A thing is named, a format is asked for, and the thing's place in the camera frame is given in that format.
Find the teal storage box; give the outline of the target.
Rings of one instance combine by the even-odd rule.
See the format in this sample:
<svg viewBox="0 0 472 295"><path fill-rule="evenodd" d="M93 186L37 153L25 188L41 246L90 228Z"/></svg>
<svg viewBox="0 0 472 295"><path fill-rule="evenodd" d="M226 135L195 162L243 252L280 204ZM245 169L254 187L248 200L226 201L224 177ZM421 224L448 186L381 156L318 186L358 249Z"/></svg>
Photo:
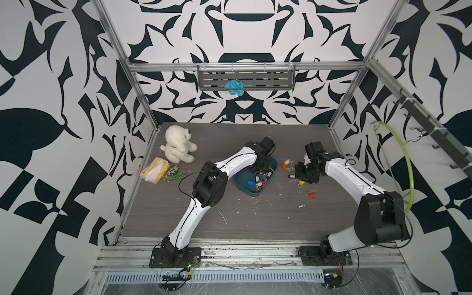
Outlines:
<svg viewBox="0 0 472 295"><path fill-rule="evenodd" d="M265 171L251 172L250 168L244 168L238 172L234 177L233 181L236 187L243 193L251 196L259 196L268 182L272 178L274 172L276 171L278 162L275 158L269 157L269 169Z"/></svg>

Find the green tag key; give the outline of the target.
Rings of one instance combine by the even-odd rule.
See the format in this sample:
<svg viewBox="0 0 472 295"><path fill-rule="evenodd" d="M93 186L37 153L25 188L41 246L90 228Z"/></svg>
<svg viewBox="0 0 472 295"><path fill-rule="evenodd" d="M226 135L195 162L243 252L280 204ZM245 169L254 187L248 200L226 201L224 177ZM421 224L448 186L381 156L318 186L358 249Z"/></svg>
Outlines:
<svg viewBox="0 0 472 295"><path fill-rule="evenodd" d="M164 178L164 182L169 183L170 181L173 181L173 180L184 179L185 177L187 177L187 175L188 174L186 172L181 172L179 170L178 165L174 165L170 167L169 170L167 171Z"/></svg>

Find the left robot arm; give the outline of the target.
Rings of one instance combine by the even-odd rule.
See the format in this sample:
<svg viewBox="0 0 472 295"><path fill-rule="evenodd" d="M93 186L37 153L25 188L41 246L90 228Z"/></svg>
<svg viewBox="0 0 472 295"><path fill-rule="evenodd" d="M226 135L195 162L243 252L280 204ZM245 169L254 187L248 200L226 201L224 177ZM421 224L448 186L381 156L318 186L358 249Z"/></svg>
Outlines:
<svg viewBox="0 0 472 295"><path fill-rule="evenodd" d="M173 263L180 257L206 212L221 201L228 180L247 167L256 172L268 171L269 157L274 149L275 143L264 137L260 142L247 142L239 152L223 161L205 163L193 184L185 214L162 240L161 250L169 262Z"/></svg>

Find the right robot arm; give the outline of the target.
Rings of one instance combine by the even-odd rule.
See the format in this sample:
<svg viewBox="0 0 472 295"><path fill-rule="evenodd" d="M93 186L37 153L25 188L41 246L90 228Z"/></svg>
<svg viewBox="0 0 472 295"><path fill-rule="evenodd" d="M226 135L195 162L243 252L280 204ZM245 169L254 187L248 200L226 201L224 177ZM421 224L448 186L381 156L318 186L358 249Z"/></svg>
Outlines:
<svg viewBox="0 0 472 295"><path fill-rule="evenodd" d="M402 196L374 184L356 171L341 154L326 151L319 141L305 145L305 150L304 161L296 164L294 178L315 184L322 176L330 177L357 204L353 224L329 234L321 242L323 254L345 253L381 243L411 241L413 225L404 209Z"/></svg>

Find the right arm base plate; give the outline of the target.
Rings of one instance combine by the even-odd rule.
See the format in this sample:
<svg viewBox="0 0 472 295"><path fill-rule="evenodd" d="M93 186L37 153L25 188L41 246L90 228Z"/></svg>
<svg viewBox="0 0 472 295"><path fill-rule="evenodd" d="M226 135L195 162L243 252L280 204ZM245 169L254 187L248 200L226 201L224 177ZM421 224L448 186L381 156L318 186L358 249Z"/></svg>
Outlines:
<svg viewBox="0 0 472 295"><path fill-rule="evenodd" d="M297 255L303 266L350 266L353 264L348 252L335 252L323 241L318 246L300 246Z"/></svg>

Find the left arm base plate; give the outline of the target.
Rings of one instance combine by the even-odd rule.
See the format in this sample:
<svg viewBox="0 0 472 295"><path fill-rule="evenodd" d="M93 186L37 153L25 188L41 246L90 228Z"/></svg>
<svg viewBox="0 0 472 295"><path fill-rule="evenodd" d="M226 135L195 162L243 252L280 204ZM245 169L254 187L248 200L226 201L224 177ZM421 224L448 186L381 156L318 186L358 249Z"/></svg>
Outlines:
<svg viewBox="0 0 472 295"><path fill-rule="evenodd" d="M154 248L151 254L149 267L151 269L162 268L184 268L188 264L198 266L201 261L201 248L185 248L183 250L175 250L171 248L159 247Z"/></svg>

